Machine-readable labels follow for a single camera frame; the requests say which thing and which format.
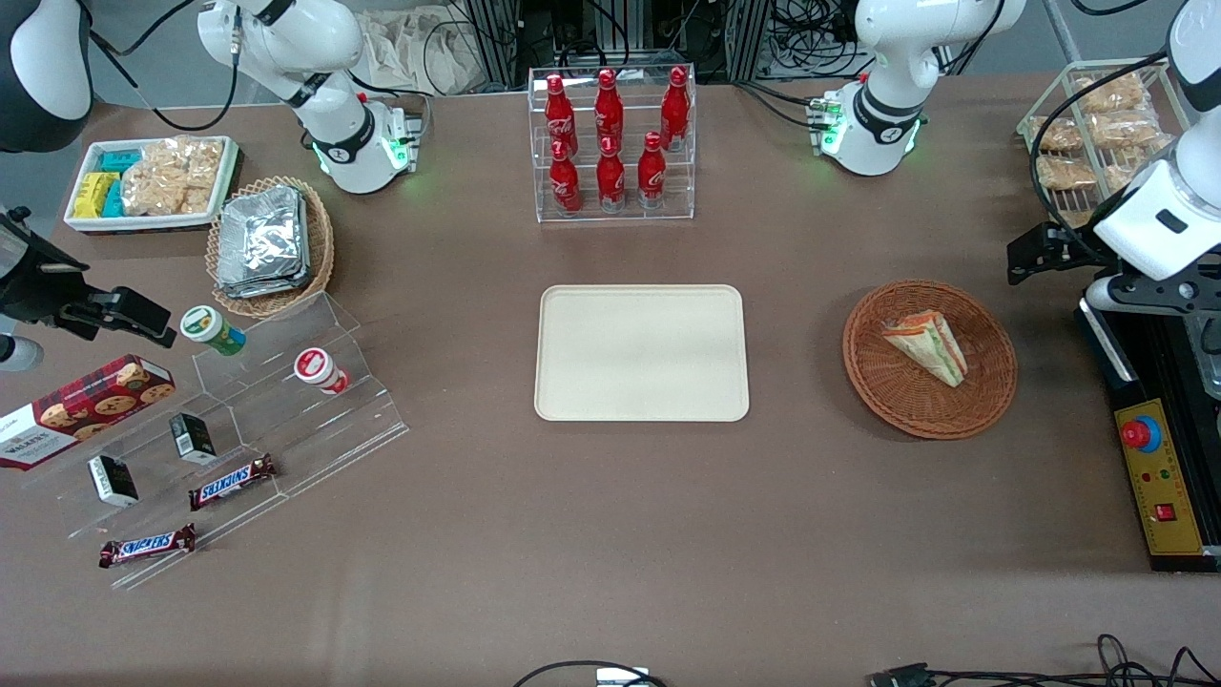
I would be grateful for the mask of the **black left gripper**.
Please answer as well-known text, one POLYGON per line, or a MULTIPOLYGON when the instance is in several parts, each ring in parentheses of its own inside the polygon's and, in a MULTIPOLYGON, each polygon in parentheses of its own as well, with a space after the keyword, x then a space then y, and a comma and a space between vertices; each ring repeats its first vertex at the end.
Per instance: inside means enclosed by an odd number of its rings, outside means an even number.
POLYGON ((1021 286, 1024 279, 1043 271, 1098 268, 1103 275, 1114 271, 1114 251, 1096 238, 1092 223, 1074 229, 1067 223, 1039 223, 1024 234, 1024 242, 1007 245, 1007 283, 1021 286))

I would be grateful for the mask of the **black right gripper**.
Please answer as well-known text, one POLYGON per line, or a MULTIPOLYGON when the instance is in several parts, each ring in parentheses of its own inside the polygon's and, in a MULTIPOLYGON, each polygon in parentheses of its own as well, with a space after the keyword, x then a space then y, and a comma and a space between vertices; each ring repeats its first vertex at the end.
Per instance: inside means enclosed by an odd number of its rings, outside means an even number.
POLYGON ((125 331, 158 347, 171 348, 177 332, 171 312, 127 286, 99 292, 84 273, 89 265, 74 260, 51 242, 35 236, 24 220, 27 210, 2 212, 2 316, 27 325, 55 325, 83 340, 101 329, 125 331))

